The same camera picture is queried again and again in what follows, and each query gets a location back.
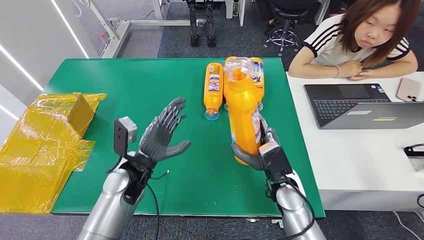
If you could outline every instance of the laptop keyboard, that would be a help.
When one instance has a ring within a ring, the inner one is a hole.
[[[390,103],[388,99],[372,99],[372,100],[314,100],[317,117],[321,120],[333,120],[349,109],[353,108],[357,103]]]

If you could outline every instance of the smartphone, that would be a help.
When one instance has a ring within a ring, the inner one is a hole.
[[[420,95],[421,83],[409,78],[402,78],[397,89],[396,98],[405,102],[416,102]]]

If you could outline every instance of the green table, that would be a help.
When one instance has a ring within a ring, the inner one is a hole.
[[[176,97],[187,98],[187,117],[176,129],[171,145],[190,140],[184,153],[157,164],[153,176],[169,174],[149,184],[163,215],[279,216],[265,197],[265,175],[236,162],[230,147],[228,113],[221,108],[217,121],[204,117],[205,69],[223,58],[67,59],[45,93],[107,93],[85,134],[96,141],[84,171],[73,172],[52,213],[88,213],[102,190],[106,171],[117,161],[113,151],[113,121],[129,116],[140,136],[150,121]],[[264,58],[265,97],[261,114],[275,128],[292,167],[301,178],[317,217],[325,217],[292,95],[280,58]],[[149,190],[136,213],[156,213]]]

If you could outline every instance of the humanoid robot hand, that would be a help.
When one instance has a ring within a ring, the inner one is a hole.
[[[191,143],[188,140],[183,140],[175,146],[168,146],[178,124],[186,117],[186,114],[179,115],[180,111],[186,106],[185,102],[186,99],[183,97],[175,98],[163,109],[159,116],[151,121],[141,136],[138,153],[153,162],[159,162],[181,154],[189,148]]]
[[[261,147],[268,144],[280,145],[280,141],[276,134],[276,131],[269,127],[267,121],[262,115],[259,115],[260,120],[260,131],[261,131]],[[268,170],[268,165],[264,161],[262,155],[252,155],[248,152],[243,151],[236,143],[231,144],[232,151],[234,155],[241,159],[243,162],[247,163],[249,166],[258,171]]]

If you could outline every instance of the gray carpet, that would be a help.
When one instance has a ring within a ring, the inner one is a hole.
[[[149,0],[102,0],[97,1],[99,8],[107,17],[136,18],[150,11]],[[185,3],[172,3],[169,6],[168,19],[188,19]],[[97,37],[104,29],[88,9],[83,10],[80,18],[97,52],[103,49],[103,43]],[[278,48],[262,47],[264,23],[259,21],[254,4],[247,1],[245,26],[239,21],[226,20],[224,8],[215,14],[217,47],[206,46],[206,30],[200,35],[201,46],[190,47],[190,29],[188,27],[135,28],[119,53],[120,57],[273,57]],[[312,25],[297,25],[296,33],[301,40],[315,29]],[[414,50],[419,70],[424,71],[424,7],[420,16],[408,33],[408,40]],[[286,68],[289,67],[295,53],[288,51],[282,56]],[[328,240],[414,240],[412,234],[402,228],[392,212],[377,211],[326,211],[327,217],[318,220],[318,224]],[[402,222],[424,239],[424,223],[411,212],[399,213]],[[86,216],[53,216],[0,214],[0,240],[72,240],[75,239]],[[156,219],[150,216],[133,217],[125,228],[124,240],[152,240],[156,229]],[[270,220],[255,223],[245,219],[223,218],[179,218],[162,217],[160,220],[160,240],[276,240],[284,236],[284,231]]]
[[[171,3],[169,6],[169,20],[189,19],[188,8],[185,3]],[[217,46],[211,48],[207,46],[206,26],[199,31],[200,46],[190,46],[190,28],[188,27],[165,27],[162,34],[158,58],[226,58],[228,56],[246,57],[276,57],[279,48],[270,44],[268,48],[263,47],[264,22],[259,20],[259,13],[256,6],[247,1],[245,9],[244,26],[240,26],[237,17],[232,20],[226,19],[225,7],[213,12],[214,28]],[[205,18],[203,11],[197,11],[197,18]],[[296,26],[296,33],[300,39],[305,39],[315,29],[311,24]],[[281,59],[290,60],[295,56],[295,52],[284,52]]]
[[[318,220],[328,240],[414,240],[392,212],[327,211]],[[404,225],[424,239],[423,222],[412,212],[400,212]],[[86,216],[0,215],[1,240],[76,239]],[[153,240],[156,219],[133,217],[123,240]],[[284,231],[270,220],[162,217],[159,240],[278,240]]]

